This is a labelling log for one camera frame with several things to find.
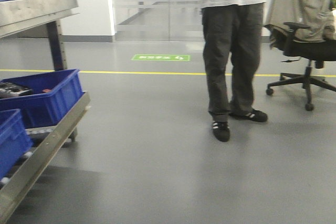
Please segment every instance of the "glass wall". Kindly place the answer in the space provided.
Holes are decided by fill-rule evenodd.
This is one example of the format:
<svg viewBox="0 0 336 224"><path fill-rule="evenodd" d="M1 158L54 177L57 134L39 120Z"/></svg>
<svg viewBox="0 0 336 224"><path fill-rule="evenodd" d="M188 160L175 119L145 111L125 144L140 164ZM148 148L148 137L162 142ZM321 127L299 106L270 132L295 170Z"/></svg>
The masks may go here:
<svg viewBox="0 0 336 224"><path fill-rule="evenodd" d="M113 0L117 32L114 39L115 41L203 41L202 17L198 1Z"/></svg>

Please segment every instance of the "green floor sign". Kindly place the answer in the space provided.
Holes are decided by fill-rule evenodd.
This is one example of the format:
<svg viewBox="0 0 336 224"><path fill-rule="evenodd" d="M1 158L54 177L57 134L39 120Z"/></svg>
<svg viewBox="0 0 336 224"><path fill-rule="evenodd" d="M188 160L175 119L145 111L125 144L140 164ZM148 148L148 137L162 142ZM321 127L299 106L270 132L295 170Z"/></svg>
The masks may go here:
<svg viewBox="0 0 336 224"><path fill-rule="evenodd" d="M132 60L190 61L190 55L134 55Z"/></svg>

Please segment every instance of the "stainless steel shelf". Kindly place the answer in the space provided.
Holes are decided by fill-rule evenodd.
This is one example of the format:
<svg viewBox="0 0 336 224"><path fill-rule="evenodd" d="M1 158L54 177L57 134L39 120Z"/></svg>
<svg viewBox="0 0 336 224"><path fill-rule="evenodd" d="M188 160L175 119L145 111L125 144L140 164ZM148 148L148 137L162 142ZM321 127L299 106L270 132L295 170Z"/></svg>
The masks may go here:
<svg viewBox="0 0 336 224"><path fill-rule="evenodd" d="M19 167L9 183L0 190L0 223L6 223L24 199L68 136L74 131L88 110L89 102L89 94L85 92L54 130L38 145L32 156Z"/></svg>
<svg viewBox="0 0 336 224"><path fill-rule="evenodd" d="M0 2L0 38L46 25L55 70L67 69L59 20L73 15L77 0L15 0ZM63 119L44 135L33 154L19 166L8 184L0 189L0 223L13 214L52 158L70 137L76 137L76 125L88 110L89 94L85 92Z"/></svg>
<svg viewBox="0 0 336 224"><path fill-rule="evenodd" d="M0 38L73 15L77 0L0 2Z"/></svg>

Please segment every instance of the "yellow floor line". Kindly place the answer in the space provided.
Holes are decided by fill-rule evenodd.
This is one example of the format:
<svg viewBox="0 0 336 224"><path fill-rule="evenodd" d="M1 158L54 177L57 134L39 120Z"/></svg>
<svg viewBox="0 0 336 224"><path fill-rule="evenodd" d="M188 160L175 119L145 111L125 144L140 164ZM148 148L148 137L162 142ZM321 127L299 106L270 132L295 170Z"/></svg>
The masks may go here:
<svg viewBox="0 0 336 224"><path fill-rule="evenodd" d="M0 72L51 72L53 70L45 69L0 69ZM80 73L98 73L98 74L157 74L157 75L171 75L171 76L204 76L205 73L186 73L186 72L138 72L138 71L90 71L81 70ZM279 77L280 74L256 74L256 77ZM322 74L324 77L336 78L334 74Z"/></svg>

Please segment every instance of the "person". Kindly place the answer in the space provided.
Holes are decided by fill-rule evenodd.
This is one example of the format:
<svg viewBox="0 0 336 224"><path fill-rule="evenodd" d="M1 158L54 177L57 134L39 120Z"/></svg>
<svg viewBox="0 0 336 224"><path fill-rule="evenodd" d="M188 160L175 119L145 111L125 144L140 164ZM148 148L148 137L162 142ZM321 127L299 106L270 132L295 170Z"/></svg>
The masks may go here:
<svg viewBox="0 0 336 224"><path fill-rule="evenodd" d="M230 138L228 116L266 122L268 116L252 107L253 78L260 63L265 0L201 0L203 59L212 130L221 142ZM228 100L225 71L231 52L232 98Z"/></svg>

